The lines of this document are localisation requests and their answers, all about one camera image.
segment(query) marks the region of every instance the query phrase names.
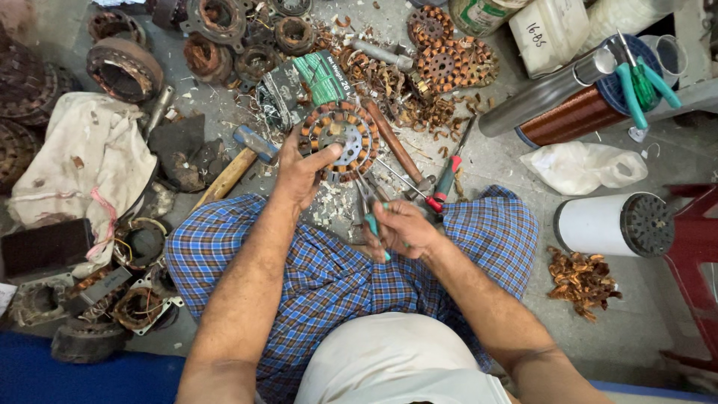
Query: man's left hand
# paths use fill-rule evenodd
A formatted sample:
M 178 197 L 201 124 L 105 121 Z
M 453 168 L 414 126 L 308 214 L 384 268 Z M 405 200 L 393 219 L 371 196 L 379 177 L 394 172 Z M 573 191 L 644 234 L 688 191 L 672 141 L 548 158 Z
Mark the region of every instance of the man's left hand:
M 296 125 L 279 150 L 279 173 L 270 196 L 288 203 L 297 214 L 312 204 L 321 181 L 319 170 L 336 161 L 344 150 L 334 143 L 304 158 L 299 153 L 301 130 L 302 125 Z

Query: hand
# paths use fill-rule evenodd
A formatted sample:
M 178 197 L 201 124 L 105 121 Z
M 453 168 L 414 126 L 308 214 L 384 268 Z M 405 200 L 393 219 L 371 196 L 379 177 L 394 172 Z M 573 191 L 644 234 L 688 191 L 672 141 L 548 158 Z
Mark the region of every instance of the hand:
M 380 224 L 381 243 L 371 234 L 369 225 L 364 223 L 364 238 L 375 261 L 384 263 L 384 248 L 391 248 L 415 260 L 428 254 L 442 239 L 439 231 L 414 205 L 406 201 L 391 201 L 387 206 L 388 208 L 384 208 L 381 203 L 374 203 L 373 213 Z
M 296 214 L 308 208 L 319 190 L 322 168 L 336 161 L 344 148 L 334 143 L 307 158 L 299 153 L 301 124 L 292 129 L 279 150 L 279 173 L 270 200 L 288 203 Z

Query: blue checkered cloth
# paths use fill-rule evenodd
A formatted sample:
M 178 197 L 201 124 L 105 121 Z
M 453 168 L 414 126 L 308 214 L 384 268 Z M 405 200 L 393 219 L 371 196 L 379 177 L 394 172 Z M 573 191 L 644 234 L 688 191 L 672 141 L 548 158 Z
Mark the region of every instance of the blue checkered cloth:
M 244 195 L 202 206 L 167 240 L 169 271 L 192 315 L 199 318 L 222 272 L 240 249 L 265 200 Z M 476 201 L 444 205 L 447 236 L 517 299 L 531 274 L 539 226 L 525 203 L 497 185 Z M 447 324 L 482 370 L 490 356 L 456 303 L 418 260 L 391 253 L 377 264 L 325 232 L 299 224 L 286 257 L 274 325 L 257 367 L 267 403 L 290 403 L 319 343 L 353 318 L 398 311 Z

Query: blue hammer head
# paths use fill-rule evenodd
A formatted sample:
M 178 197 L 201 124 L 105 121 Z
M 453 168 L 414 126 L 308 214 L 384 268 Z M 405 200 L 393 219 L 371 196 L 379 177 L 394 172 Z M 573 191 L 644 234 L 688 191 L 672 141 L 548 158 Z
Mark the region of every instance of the blue hammer head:
M 276 162 L 279 149 L 247 126 L 242 125 L 235 129 L 234 140 L 255 152 L 257 158 L 262 162 L 269 165 L 273 165 Z

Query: enamelled copper wire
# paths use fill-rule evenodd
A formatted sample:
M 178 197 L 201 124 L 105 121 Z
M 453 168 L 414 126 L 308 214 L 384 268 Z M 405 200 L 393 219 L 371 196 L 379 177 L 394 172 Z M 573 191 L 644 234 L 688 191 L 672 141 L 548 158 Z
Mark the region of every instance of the enamelled copper wire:
M 594 84 L 521 125 L 521 130 L 533 143 L 545 146 L 569 142 L 627 118 L 603 99 Z

